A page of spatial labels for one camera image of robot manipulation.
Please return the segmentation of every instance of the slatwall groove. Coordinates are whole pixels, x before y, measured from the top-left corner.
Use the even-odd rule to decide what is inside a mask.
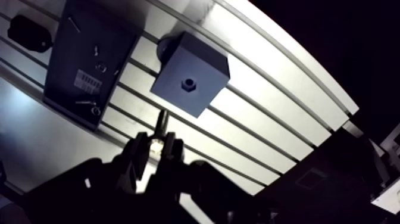
[[[224,141],[224,140],[222,140],[222,139],[220,139],[220,138],[214,136],[213,134],[207,132],[206,130],[203,130],[202,128],[200,128],[200,127],[198,127],[198,126],[192,124],[191,122],[189,122],[189,121],[187,121],[186,119],[182,118],[180,115],[178,115],[178,114],[176,114],[176,113],[170,111],[169,109],[163,107],[162,105],[160,105],[160,104],[154,102],[153,100],[151,100],[151,99],[145,97],[144,95],[142,95],[141,93],[139,93],[139,92],[137,92],[136,90],[132,89],[131,87],[129,87],[129,86],[127,86],[127,85],[125,85],[125,84],[123,84],[123,83],[121,83],[121,82],[118,83],[118,86],[121,87],[122,89],[124,89],[125,91],[129,92],[130,94],[132,94],[132,95],[134,95],[134,96],[140,98],[141,100],[147,102],[148,104],[154,106],[155,108],[157,108],[157,109],[159,109],[159,110],[167,110],[167,111],[169,111],[171,117],[174,117],[174,118],[177,119],[178,121],[184,123],[185,125],[191,127],[192,129],[194,129],[194,130],[200,132],[201,134],[203,134],[203,135],[209,137],[210,139],[214,140],[215,142],[218,142],[219,144],[221,144],[221,145],[223,145],[223,146],[229,148],[230,150],[232,150],[232,151],[234,151],[234,152],[236,152],[236,153],[242,155],[243,157],[247,158],[248,160],[253,161],[254,163],[256,163],[256,164],[262,166],[263,168],[265,168],[265,169],[267,169],[267,170],[269,170],[269,171],[271,171],[271,172],[273,172],[273,173],[275,173],[275,174],[277,174],[277,175],[279,175],[279,176],[282,175],[282,173],[279,172],[278,170],[276,170],[276,169],[272,168],[271,166],[269,166],[269,165],[267,165],[267,164],[265,164],[265,163],[259,161],[258,159],[252,157],[251,155],[248,155],[247,153],[245,153],[245,152],[241,151],[240,149],[234,147],[234,146],[231,145],[230,143],[228,143],[228,142],[226,142],[226,141]]]
[[[305,112],[307,112],[314,120],[318,121],[322,127],[324,127],[327,130],[332,129],[321,117],[319,117],[315,112],[313,112],[307,105],[305,105],[299,98],[297,98],[293,93],[288,91],[282,84],[280,84],[278,81],[276,81],[274,78],[272,78],[269,74],[267,74],[263,69],[258,67],[255,63],[244,57],[240,52],[237,50],[233,49],[229,44],[227,44],[225,41],[220,39],[218,36],[214,35],[207,29],[201,27],[200,25],[196,24],[192,20],[188,19],[187,17],[179,14],[177,11],[169,7],[168,5],[160,2],[159,0],[146,0],[150,4],[154,5],[155,7],[159,8],[160,10],[164,11],[165,13],[171,15],[172,17],[178,19],[182,23],[186,24],[193,30],[196,30],[203,36],[205,36],[207,39],[224,49],[225,51],[229,52],[233,56],[235,56],[237,59],[241,60],[244,64],[249,66],[251,69],[256,71],[261,77],[263,77],[265,80],[270,82],[275,88],[277,88],[279,91],[281,91],[283,94],[285,94],[289,99],[291,99],[294,103],[296,103],[298,106],[300,106]]]
[[[126,134],[125,132],[122,132],[121,130],[117,129],[116,127],[114,127],[114,126],[112,126],[110,124],[108,124],[105,121],[101,121],[100,124],[102,124],[105,127],[111,129],[112,131],[116,132],[117,134],[124,136],[127,139],[131,139],[132,138],[130,135]]]
[[[41,89],[44,89],[45,86],[43,84],[41,84],[40,82],[34,80],[34,78],[28,76],[27,74],[25,74],[23,71],[19,70],[17,67],[13,66],[11,63],[9,63],[8,61],[4,60],[3,58],[0,57],[0,61],[2,63],[4,63],[6,66],[10,67],[11,69],[13,69],[15,72],[17,72],[18,74],[20,74],[21,76],[23,76],[25,79],[29,80],[30,82],[32,82],[33,84],[35,84],[36,86],[40,87]]]
[[[115,111],[121,113],[122,115],[128,117],[129,119],[132,119],[132,120],[138,122],[140,125],[143,125],[144,127],[147,127],[150,130],[155,130],[154,126],[148,124],[147,122],[142,121],[141,119],[139,119],[139,118],[135,117],[134,115],[124,111],[123,109],[121,109],[120,107],[118,107],[118,106],[116,106],[114,104],[110,104],[110,108],[112,108]],[[128,138],[128,139],[133,138],[132,136],[122,132],[121,130],[118,130],[116,127],[108,124],[107,122],[101,122],[101,124],[106,126],[106,127],[108,127],[109,129],[117,132],[118,134],[123,135],[125,138]],[[207,160],[210,160],[213,163],[215,163],[215,164],[217,164],[217,165],[219,165],[219,166],[221,166],[221,167],[223,167],[223,168],[225,168],[225,169],[227,169],[227,170],[229,170],[229,171],[231,171],[231,172],[233,172],[233,173],[235,173],[235,174],[237,174],[237,175],[239,175],[239,176],[241,176],[241,177],[243,177],[245,179],[248,179],[249,181],[252,181],[252,182],[254,182],[256,184],[259,184],[259,185],[261,185],[263,187],[267,186],[266,184],[254,179],[254,178],[252,178],[252,177],[250,177],[250,176],[248,176],[248,175],[246,175],[246,174],[244,174],[244,173],[242,173],[242,172],[240,172],[240,171],[238,171],[238,170],[236,170],[236,169],[234,169],[234,168],[232,168],[232,167],[230,167],[230,166],[228,166],[228,165],[226,165],[224,163],[221,163],[220,161],[210,157],[209,155],[206,155],[206,154],[202,153],[201,151],[196,150],[194,147],[191,147],[190,145],[184,144],[184,147],[187,148],[188,150],[192,151],[193,153],[195,153],[197,155],[200,155],[201,157],[204,157]]]
[[[275,114],[271,113],[268,111],[265,107],[260,105],[258,102],[254,101],[252,98],[247,96],[246,94],[242,93],[238,88],[228,84],[226,86],[227,89],[235,93],[238,97],[242,98],[244,101],[248,102],[251,104],[253,107],[255,107],[257,110],[261,111],[263,114],[274,120],[276,123],[280,124],[282,127],[284,127],[286,130],[288,130],[291,134],[295,135],[297,138],[305,142],[307,145],[314,147],[315,145],[308,140],[306,137],[301,135],[298,131],[296,131],[294,128],[290,127],[286,122],[281,120],[279,117],[277,117]]]
[[[134,66],[140,68],[140,69],[143,70],[145,73],[147,73],[147,74],[153,76],[154,78],[157,78],[157,77],[158,77],[158,73],[157,73],[157,72],[155,72],[153,69],[150,69],[149,67],[145,66],[144,64],[142,64],[142,63],[136,61],[135,59],[129,58],[129,59],[128,59],[128,62],[129,62],[130,64],[133,64]]]
[[[278,153],[281,153],[282,155],[286,156],[287,158],[289,158],[290,160],[292,160],[295,163],[299,163],[299,160],[296,159],[295,157],[293,157],[292,155],[290,155],[289,153],[287,153],[286,151],[282,150],[281,148],[279,148],[278,146],[274,145],[272,142],[264,139],[263,137],[259,136],[257,133],[253,132],[252,130],[250,130],[249,128],[247,128],[246,126],[240,124],[239,122],[237,122],[236,120],[232,119],[231,117],[229,117],[228,115],[224,114],[222,111],[218,110],[217,108],[213,107],[213,106],[208,106],[207,107],[210,111],[212,111],[213,113],[217,114],[218,116],[222,117],[223,119],[229,121],[230,123],[234,124],[235,126],[237,126],[238,128],[242,129],[243,131],[247,132],[248,134],[250,134],[251,136],[253,136],[254,138],[258,139],[259,141],[261,141],[262,143],[268,145],[269,147],[271,147],[273,150],[277,151]]]
[[[267,41],[269,41],[274,47],[276,47],[282,54],[284,54],[288,59],[291,60],[297,67],[299,67],[313,82],[315,82],[318,87],[322,89],[322,91],[325,92],[326,95],[332,99],[333,102],[343,111],[346,113],[346,115],[350,114],[350,112],[347,110],[347,108],[343,105],[343,103],[333,94],[333,92],[307,67],[305,66],[297,57],[295,57],[288,49],[286,49],[280,42],[278,42],[275,38],[273,38],[271,35],[269,35],[267,32],[265,32],[262,28],[260,28],[259,25],[254,23],[252,20],[250,20],[247,16],[245,16],[243,13],[238,11],[236,8],[231,6],[228,2],[224,0],[213,0],[217,4],[219,4],[221,7],[223,7],[225,10],[228,12],[232,13],[235,15],[238,19],[240,19],[242,22],[247,24],[249,27],[251,27],[254,31],[256,31],[259,35],[264,37]]]
[[[2,13],[2,12],[0,12],[0,17],[2,17],[3,19],[5,19],[5,20],[11,22],[11,18],[8,17],[6,14],[4,14],[4,13]]]
[[[19,53],[23,54],[25,57],[31,59],[33,62],[35,62],[36,64],[42,66],[44,69],[48,69],[48,66],[41,62],[40,60],[38,60],[37,58],[35,58],[34,56],[28,54],[26,51],[23,51],[22,49],[20,49],[19,47],[17,47],[15,44],[11,43],[10,41],[6,40],[5,38],[3,38],[2,36],[0,36],[0,41],[3,41],[4,43],[6,43],[8,46],[14,48],[16,51],[18,51]]]
[[[155,130],[154,127],[146,122],[144,122],[143,120],[135,117],[134,115],[128,113],[127,111],[121,109],[120,107],[118,107],[117,105],[113,104],[113,103],[109,103],[108,104],[109,107],[111,107],[112,109],[114,109],[115,111],[121,113],[122,115],[129,117],[130,119],[134,120],[135,122],[138,122],[139,124],[143,125],[144,127],[147,127],[150,130]]]

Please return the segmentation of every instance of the bolt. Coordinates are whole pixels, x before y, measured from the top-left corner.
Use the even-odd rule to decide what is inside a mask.
[[[105,73],[107,71],[107,66],[104,63],[97,63],[95,68],[101,73]]]

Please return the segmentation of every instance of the dark panel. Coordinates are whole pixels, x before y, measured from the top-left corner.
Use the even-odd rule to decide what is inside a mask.
[[[50,59],[45,102],[96,129],[140,34],[92,1],[69,0]]]

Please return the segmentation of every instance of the dark background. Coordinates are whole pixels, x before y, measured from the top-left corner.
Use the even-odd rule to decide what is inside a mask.
[[[380,143],[400,122],[400,1],[252,0],[360,107],[351,118]]]

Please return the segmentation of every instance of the robotic arm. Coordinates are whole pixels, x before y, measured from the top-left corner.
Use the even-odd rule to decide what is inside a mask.
[[[111,163],[91,159],[29,192],[26,210],[33,223],[197,223],[179,204],[190,194],[218,224],[270,223],[272,203],[257,201],[205,161],[183,162],[183,141],[165,133],[166,111],[155,133],[138,133]],[[163,145],[157,171],[146,191],[136,193],[150,149]]]

